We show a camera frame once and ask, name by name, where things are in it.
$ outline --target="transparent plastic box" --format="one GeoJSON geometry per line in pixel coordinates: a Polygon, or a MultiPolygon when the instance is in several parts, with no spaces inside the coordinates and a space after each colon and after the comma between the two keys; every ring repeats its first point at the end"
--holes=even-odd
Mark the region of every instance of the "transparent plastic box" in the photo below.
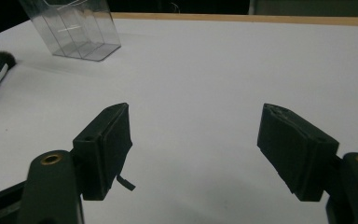
{"type": "Polygon", "coordinates": [[[121,47],[105,0],[19,0],[53,55],[100,61],[121,47]]]}

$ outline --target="wooden table edge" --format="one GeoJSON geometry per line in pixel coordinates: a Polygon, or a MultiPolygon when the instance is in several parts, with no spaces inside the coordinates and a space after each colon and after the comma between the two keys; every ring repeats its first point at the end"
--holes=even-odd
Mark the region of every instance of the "wooden table edge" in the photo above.
{"type": "Polygon", "coordinates": [[[216,15],[216,14],[174,14],[174,13],[127,13],[114,12],[113,19],[129,20],[176,20],[176,21],[248,21],[322,25],[358,26],[358,17],[298,17],[261,15],[216,15]]]}

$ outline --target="white tabletop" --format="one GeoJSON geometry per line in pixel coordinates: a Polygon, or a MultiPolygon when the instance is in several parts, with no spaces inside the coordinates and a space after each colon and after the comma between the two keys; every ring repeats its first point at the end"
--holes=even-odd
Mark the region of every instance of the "white tabletop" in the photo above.
{"type": "Polygon", "coordinates": [[[106,107],[130,105],[133,147],[86,223],[327,223],[256,146],[264,103],[287,107],[358,152],[358,27],[115,20],[103,62],[51,56],[27,21],[0,34],[18,64],[0,85],[0,190],[36,156],[72,149],[106,107]]]}

